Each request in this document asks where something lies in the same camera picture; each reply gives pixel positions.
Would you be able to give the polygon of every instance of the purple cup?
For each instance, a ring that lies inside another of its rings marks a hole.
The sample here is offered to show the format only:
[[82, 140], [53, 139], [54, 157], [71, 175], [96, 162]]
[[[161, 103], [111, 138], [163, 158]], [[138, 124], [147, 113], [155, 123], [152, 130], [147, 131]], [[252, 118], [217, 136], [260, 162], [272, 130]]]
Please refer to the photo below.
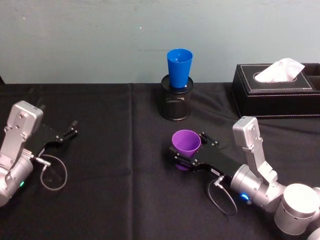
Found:
[[[201, 139], [199, 135], [191, 130], [179, 130], [172, 136], [173, 147], [186, 157], [192, 157], [198, 148], [201, 146]], [[176, 164], [176, 167], [180, 170], [188, 170], [185, 167]]]

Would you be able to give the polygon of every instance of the black tablecloth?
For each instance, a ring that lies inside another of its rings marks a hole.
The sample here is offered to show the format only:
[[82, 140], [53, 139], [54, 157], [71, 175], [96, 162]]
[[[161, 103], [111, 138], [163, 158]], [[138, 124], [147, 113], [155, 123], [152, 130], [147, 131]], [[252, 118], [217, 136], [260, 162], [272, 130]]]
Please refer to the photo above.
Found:
[[[180, 122], [159, 115], [159, 90], [159, 84], [1, 86], [0, 126], [12, 105], [25, 100], [46, 105], [42, 122], [56, 129], [78, 120], [79, 134], [55, 152], [68, 169], [66, 187], [46, 190], [35, 166], [0, 208], [0, 239], [306, 239], [312, 226], [301, 236], [286, 236], [272, 217], [234, 192], [238, 214], [224, 216], [205, 192], [213, 176], [179, 171], [167, 158], [173, 133], [190, 129], [208, 133], [224, 154], [246, 162], [234, 142], [239, 116], [230, 84], [196, 83], [191, 115]], [[266, 160], [281, 184], [320, 186], [318, 118], [261, 119], [259, 128]], [[218, 190], [213, 195], [224, 203]]]

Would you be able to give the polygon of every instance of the tissue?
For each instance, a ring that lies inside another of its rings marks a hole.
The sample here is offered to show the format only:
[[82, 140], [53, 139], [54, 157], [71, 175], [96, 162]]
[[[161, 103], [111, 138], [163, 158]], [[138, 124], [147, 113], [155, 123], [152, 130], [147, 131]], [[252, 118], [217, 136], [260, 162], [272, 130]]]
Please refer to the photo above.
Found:
[[261, 83], [292, 82], [304, 68], [304, 65], [291, 58], [283, 58], [254, 78]]

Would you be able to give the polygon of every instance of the black leather tissue box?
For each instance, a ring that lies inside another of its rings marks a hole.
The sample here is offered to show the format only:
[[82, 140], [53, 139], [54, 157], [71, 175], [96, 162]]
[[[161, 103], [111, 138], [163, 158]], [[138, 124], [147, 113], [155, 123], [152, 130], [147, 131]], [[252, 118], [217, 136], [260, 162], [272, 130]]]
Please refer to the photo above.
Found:
[[319, 117], [320, 63], [302, 64], [290, 82], [257, 81], [255, 76], [271, 64], [238, 64], [231, 89], [240, 117]]

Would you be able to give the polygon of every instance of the wall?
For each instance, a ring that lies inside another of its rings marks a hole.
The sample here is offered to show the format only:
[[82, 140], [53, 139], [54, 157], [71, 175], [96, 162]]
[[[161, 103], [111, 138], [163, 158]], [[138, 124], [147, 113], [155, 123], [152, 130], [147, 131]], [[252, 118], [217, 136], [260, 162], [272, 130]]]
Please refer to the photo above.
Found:
[[195, 82], [236, 64], [320, 62], [319, 0], [0, 0], [6, 83], [152, 83], [188, 48]]

